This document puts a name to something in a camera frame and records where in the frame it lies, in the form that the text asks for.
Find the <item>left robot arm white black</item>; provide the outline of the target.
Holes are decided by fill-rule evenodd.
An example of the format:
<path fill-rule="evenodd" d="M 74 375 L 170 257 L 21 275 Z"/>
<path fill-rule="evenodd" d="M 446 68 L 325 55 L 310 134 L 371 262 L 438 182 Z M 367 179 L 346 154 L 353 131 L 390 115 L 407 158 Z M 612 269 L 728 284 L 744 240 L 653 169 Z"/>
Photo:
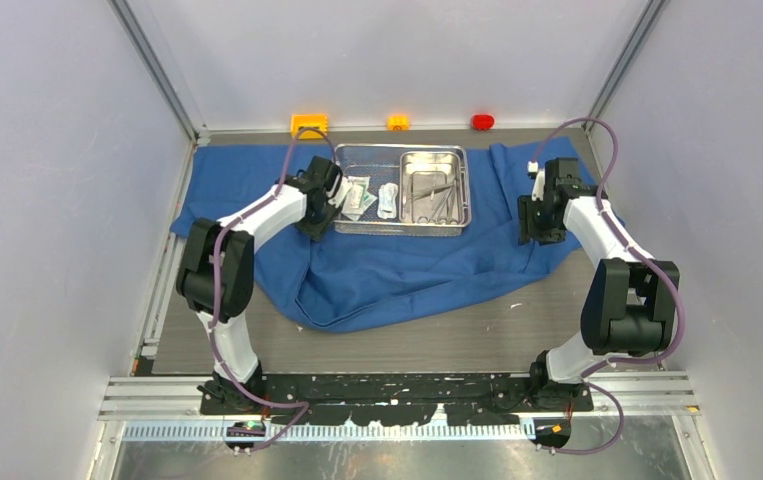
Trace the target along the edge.
<path fill-rule="evenodd" d="M 255 255 L 289 227 L 320 241 L 341 213 L 351 188 L 336 161 L 315 156 L 298 174 L 281 174 L 244 209 L 193 223 L 176 290 L 202 323 L 214 357 L 214 378 L 204 385 L 204 393 L 241 414 L 276 405 L 265 397 L 261 362 L 246 319 L 255 285 Z"/>

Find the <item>blue surgical wrap cloth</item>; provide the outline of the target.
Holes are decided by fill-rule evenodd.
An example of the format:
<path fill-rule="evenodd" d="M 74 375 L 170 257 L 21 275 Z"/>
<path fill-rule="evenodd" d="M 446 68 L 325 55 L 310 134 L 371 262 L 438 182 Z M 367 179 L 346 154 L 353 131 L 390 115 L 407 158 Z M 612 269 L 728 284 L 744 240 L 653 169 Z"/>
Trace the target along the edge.
<path fill-rule="evenodd" d="M 485 302 L 548 277 L 579 246 L 521 244 L 518 198 L 526 165 L 575 155 L 569 139 L 545 147 L 493 144 L 467 151 L 473 218 L 456 237 L 342 234 L 312 241 L 289 227 L 254 257 L 257 287 L 303 326 L 346 333 Z"/>

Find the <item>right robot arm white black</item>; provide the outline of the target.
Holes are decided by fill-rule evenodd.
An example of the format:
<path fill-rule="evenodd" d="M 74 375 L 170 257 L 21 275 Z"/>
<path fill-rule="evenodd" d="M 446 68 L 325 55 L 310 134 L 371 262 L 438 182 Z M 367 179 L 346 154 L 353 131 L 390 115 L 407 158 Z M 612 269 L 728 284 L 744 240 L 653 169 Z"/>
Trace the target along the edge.
<path fill-rule="evenodd" d="M 604 189 L 582 179 L 579 160 L 530 161 L 528 175 L 532 192 L 518 199 L 521 243 L 553 245 L 573 235 L 595 268 L 578 333 L 529 369 L 529 400 L 548 411 L 587 392 L 584 380 L 605 365 L 646 363 L 672 348 L 680 272 L 633 240 Z"/>

